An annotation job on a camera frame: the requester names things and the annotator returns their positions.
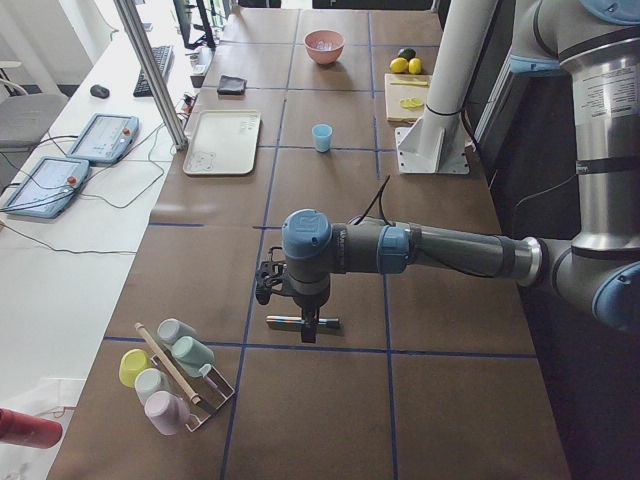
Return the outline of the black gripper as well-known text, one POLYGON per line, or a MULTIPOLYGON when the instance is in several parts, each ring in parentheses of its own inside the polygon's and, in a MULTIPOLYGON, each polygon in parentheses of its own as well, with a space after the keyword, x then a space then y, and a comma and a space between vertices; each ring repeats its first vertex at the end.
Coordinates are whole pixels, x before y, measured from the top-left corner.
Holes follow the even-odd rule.
POLYGON ((267 305, 273 294, 292 298, 302 313, 302 342, 315 343, 320 314, 320 283, 297 279, 285 259, 275 260, 274 252, 282 250, 281 246, 270 247, 266 259, 256 270, 255 298, 260 305, 267 305))

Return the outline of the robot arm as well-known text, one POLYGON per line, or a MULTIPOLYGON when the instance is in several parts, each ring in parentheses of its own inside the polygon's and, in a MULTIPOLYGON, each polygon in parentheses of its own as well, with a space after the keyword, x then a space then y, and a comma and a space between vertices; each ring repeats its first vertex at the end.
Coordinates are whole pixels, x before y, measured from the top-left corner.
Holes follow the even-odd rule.
POLYGON ((635 1, 520 1, 510 67, 572 79, 581 229, 569 241, 513 240, 383 218, 331 223, 290 214, 282 260, 266 259, 255 295, 290 297, 314 342, 332 274, 397 274, 410 264, 542 286, 625 332, 639 329, 639 5, 635 1))

